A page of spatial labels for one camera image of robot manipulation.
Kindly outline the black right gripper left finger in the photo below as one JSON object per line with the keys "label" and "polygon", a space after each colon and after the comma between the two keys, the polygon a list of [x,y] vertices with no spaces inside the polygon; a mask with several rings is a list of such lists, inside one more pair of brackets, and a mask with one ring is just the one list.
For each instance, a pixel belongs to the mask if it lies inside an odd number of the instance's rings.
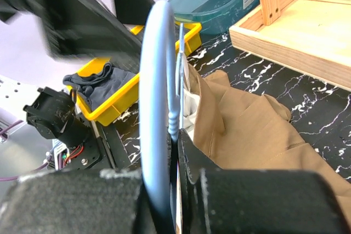
{"label": "black right gripper left finger", "polygon": [[147,233],[143,198],[138,170],[27,174],[1,202],[1,233]]}

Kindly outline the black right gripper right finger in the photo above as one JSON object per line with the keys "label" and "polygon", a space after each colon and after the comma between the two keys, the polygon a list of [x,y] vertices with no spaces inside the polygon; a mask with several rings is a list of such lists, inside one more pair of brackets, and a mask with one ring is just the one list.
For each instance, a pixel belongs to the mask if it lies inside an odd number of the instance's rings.
{"label": "black right gripper right finger", "polygon": [[225,170],[178,138],[183,233],[350,233],[331,186],[303,170]]}

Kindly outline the tan garment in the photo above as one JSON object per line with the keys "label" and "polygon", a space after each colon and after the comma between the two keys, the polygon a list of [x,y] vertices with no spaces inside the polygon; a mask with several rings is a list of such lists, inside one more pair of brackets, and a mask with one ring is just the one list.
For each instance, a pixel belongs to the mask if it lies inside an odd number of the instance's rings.
{"label": "tan garment", "polygon": [[203,78],[187,65],[184,84],[184,130],[219,168],[317,173],[331,186],[350,225],[350,183],[302,139],[283,104],[231,87],[221,70]]}

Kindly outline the blue wire hanger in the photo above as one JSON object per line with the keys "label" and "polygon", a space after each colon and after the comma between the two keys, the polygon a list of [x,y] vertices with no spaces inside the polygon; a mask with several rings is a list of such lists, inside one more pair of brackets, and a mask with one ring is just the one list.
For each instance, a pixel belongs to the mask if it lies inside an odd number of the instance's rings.
{"label": "blue wire hanger", "polygon": [[168,1],[151,8],[139,70],[139,135],[143,181],[157,233],[175,233],[178,134],[183,124],[184,26],[175,47]]}

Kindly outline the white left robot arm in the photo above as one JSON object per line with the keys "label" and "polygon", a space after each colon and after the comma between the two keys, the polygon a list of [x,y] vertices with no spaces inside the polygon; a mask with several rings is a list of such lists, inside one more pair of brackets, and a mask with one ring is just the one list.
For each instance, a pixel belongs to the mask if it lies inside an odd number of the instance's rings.
{"label": "white left robot arm", "polygon": [[75,103],[85,117],[109,125],[138,97],[141,40],[127,28],[145,25],[153,0],[1,0],[1,20],[18,12],[40,18],[49,53],[54,58],[92,57],[102,68],[82,77],[67,75],[69,93],[39,91],[24,107],[29,125],[47,139],[58,139],[71,151],[82,151],[89,129],[74,113]]}

